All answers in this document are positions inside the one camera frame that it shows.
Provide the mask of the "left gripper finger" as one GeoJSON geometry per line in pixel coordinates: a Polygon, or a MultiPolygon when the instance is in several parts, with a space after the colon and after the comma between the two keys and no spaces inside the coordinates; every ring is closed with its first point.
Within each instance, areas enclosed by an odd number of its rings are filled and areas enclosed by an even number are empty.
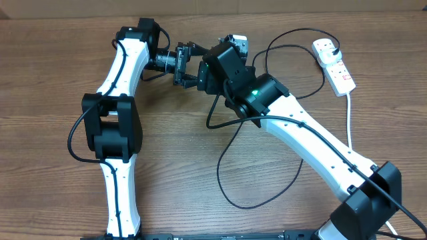
{"type": "Polygon", "coordinates": [[[184,74],[182,75],[181,83],[184,89],[195,87],[198,83],[198,76],[184,74]]]}
{"type": "Polygon", "coordinates": [[[188,47],[189,47],[189,55],[190,56],[203,56],[205,55],[209,50],[194,43],[194,42],[189,42],[188,43],[188,47]]]}

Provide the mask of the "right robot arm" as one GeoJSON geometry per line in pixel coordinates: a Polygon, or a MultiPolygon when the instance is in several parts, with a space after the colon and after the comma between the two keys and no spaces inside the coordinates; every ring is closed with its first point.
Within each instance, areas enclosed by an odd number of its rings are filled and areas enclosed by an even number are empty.
{"type": "Polygon", "coordinates": [[[326,182],[340,206],[314,239],[373,239],[401,209],[402,176],[343,144],[307,113],[289,89],[268,73],[246,65],[244,36],[222,39],[203,56],[198,90],[224,96],[238,123],[253,122],[282,140],[326,182]]]}

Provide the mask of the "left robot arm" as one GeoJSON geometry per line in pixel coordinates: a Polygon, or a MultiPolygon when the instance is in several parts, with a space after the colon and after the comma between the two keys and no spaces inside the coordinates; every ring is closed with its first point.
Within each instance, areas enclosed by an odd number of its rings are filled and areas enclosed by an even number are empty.
{"type": "Polygon", "coordinates": [[[165,30],[150,18],[141,18],[137,27],[122,27],[112,41],[116,55],[106,80],[96,93],[82,99],[87,144],[105,179],[109,221],[103,239],[142,238],[135,162],[143,130],[135,92],[143,70],[176,73],[191,56],[207,51],[192,42],[179,44],[175,51],[160,48],[162,33],[165,30]]]}

